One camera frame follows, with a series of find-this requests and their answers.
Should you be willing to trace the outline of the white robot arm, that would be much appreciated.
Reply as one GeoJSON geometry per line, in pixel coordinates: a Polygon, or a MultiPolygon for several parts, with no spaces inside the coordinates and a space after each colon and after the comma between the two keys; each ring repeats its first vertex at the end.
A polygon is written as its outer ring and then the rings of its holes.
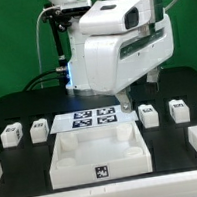
{"type": "Polygon", "coordinates": [[[132,111],[129,86],[143,75],[157,81],[173,54],[173,32],[162,0],[49,0],[67,27],[72,57],[67,91],[115,96],[132,111]]]}

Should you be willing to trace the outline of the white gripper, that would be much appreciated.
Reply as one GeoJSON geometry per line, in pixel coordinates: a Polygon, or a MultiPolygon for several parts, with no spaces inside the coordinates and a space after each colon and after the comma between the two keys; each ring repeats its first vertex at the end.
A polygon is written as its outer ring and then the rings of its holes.
{"type": "Polygon", "coordinates": [[[163,15],[149,41],[138,38],[138,31],[124,35],[88,37],[84,46],[88,84],[98,94],[115,95],[123,112],[132,111],[131,97],[125,87],[147,74],[150,93],[159,91],[159,67],[173,54],[170,18],[163,15]]]}

